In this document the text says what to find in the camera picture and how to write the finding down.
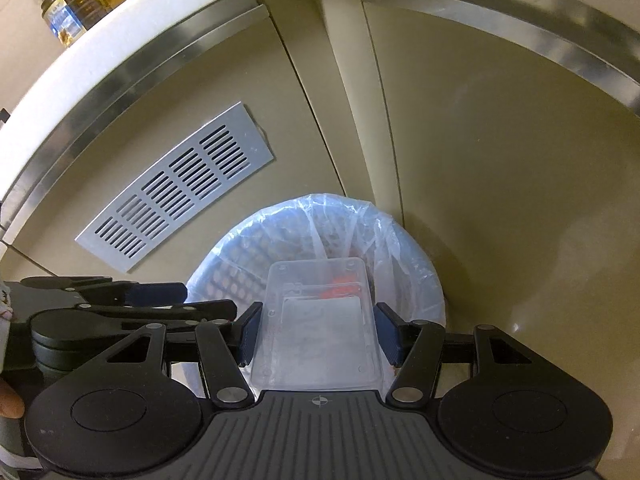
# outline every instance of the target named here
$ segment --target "clear plastic box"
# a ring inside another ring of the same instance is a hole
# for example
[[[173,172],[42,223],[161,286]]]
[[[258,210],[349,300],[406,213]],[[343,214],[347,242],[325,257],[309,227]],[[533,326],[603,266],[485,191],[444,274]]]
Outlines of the clear plastic box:
[[[251,384],[258,390],[379,390],[382,371],[360,258],[269,269]]]

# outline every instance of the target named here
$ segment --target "air vent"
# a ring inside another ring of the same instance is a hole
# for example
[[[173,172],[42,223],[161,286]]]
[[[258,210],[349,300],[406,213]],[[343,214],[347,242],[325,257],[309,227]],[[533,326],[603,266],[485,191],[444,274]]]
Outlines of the air vent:
[[[273,155],[242,103],[201,127],[121,192],[76,238],[128,271]]]

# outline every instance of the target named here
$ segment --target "silver screw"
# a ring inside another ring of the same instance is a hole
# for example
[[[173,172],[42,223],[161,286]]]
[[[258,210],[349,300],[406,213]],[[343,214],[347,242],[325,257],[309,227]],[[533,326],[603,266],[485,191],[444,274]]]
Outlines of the silver screw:
[[[391,396],[398,402],[418,402],[422,398],[422,392],[418,388],[405,386],[394,390]]]
[[[216,397],[219,400],[221,400],[222,402],[228,402],[229,404],[245,400],[248,396],[249,394],[245,390],[236,386],[222,388],[216,393]]]

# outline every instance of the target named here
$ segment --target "tiled wall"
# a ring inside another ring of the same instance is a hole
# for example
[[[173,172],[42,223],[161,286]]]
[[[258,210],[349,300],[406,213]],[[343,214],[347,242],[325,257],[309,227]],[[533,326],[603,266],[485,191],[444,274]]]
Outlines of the tiled wall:
[[[0,0],[0,30],[0,108],[11,113],[63,47],[35,0]]]

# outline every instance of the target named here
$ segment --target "trash bag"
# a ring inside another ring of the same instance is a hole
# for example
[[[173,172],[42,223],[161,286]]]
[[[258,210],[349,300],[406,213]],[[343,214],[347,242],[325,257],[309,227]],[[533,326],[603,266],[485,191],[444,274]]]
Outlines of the trash bag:
[[[445,324],[442,288],[431,261],[391,216],[370,202],[310,194],[261,209],[226,234],[187,283],[187,301],[229,298],[238,315],[262,301],[272,263],[357,256],[374,303],[404,320]]]

